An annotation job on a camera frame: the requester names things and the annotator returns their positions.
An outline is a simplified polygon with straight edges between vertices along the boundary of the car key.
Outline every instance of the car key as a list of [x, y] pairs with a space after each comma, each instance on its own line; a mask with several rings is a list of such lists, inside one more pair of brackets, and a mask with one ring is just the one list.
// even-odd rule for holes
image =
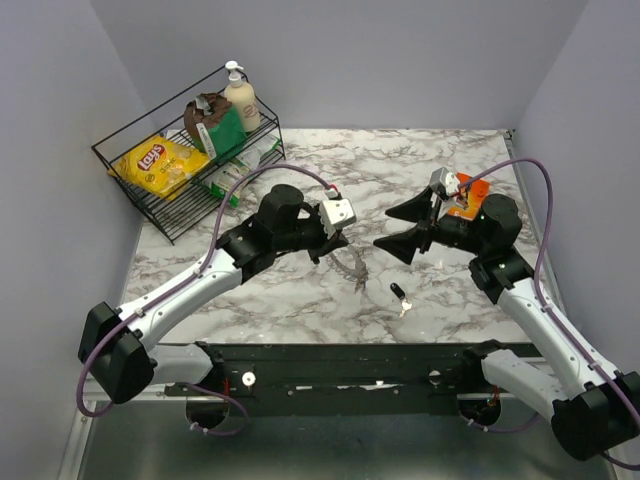
[[404, 290], [400, 288], [397, 283], [391, 284], [391, 291], [394, 293], [396, 297], [400, 300], [400, 304], [402, 305], [402, 311], [400, 312], [399, 317], [404, 317], [404, 314], [407, 313], [408, 310], [411, 310], [411, 302], [407, 298], [407, 295], [404, 293]]

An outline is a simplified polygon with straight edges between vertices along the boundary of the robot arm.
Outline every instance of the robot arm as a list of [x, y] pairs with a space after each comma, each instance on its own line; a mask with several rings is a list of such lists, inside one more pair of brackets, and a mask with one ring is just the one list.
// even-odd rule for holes
[[[307, 250], [318, 263], [320, 257], [346, 246], [342, 229], [356, 216], [349, 200], [331, 197], [312, 207], [298, 189], [274, 186], [256, 214], [221, 235], [210, 260], [202, 256], [164, 285], [116, 310], [106, 303], [91, 309], [78, 358], [84, 363], [107, 333], [135, 315], [90, 369], [111, 400], [127, 402], [150, 384], [201, 382], [215, 368], [215, 358], [196, 344], [158, 342], [202, 305], [269, 268], [278, 256]], [[299, 218], [301, 210], [307, 218]], [[194, 274], [196, 278], [187, 281]], [[184, 288], [172, 294], [183, 282]], [[143, 309], [150, 303], [154, 305]]]
[[[628, 410], [565, 331], [591, 352], [604, 372], [636, 403], [640, 376], [620, 373], [575, 329], [544, 290], [548, 305], [539, 301], [533, 270], [513, 246], [522, 227], [516, 203], [505, 195], [493, 194], [484, 199], [472, 221], [446, 215], [459, 195], [458, 188], [455, 175], [444, 168], [434, 172], [421, 194], [386, 212], [415, 223], [415, 227], [377, 239], [374, 245], [407, 264], [416, 250], [424, 253], [434, 241], [476, 255], [469, 265], [476, 286], [518, 323], [555, 375], [525, 363], [497, 342], [478, 357], [477, 370], [486, 382], [511, 392], [549, 421], [560, 444], [574, 458], [586, 460], [637, 436]], [[547, 314], [549, 308], [554, 309], [560, 325]]]

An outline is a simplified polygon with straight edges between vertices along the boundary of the gray floor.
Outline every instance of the gray floor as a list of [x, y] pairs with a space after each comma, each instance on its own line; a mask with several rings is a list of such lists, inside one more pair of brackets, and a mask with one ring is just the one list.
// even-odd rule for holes
[[[501, 424], [531, 411], [506, 400]], [[456, 417], [258, 418], [233, 438], [189, 431], [181, 401], [136, 401], [94, 421], [79, 478], [90, 480], [607, 479], [579, 463], [544, 422], [519, 435], [484, 434]]]

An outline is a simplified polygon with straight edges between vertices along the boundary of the lay's logo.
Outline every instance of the lay's logo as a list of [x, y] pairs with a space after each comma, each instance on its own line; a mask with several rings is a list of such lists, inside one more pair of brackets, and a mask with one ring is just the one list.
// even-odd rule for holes
[[148, 172], [151, 166], [164, 154], [165, 149], [162, 145], [154, 144], [144, 157], [138, 162], [138, 168]]

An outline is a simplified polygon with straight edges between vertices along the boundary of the white wall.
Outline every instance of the white wall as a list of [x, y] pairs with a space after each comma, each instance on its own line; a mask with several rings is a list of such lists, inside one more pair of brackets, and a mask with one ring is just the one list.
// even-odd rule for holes
[[91, 0], [147, 106], [236, 59], [293, 127], [513, 128], [586, 0]]
[[[515, 139], [551, 171], [550, 255], [569, 316], [624, 371], [640, 371], [639, 26], [639, 2], [591, 0]], [[542, 219], [544, 183], [524, 176]]]
[[142, 104], [86, 0], [0, 11], [0, 477], [51, 480], [84, 317], [117, 302], [139, 227], [89, 146]]

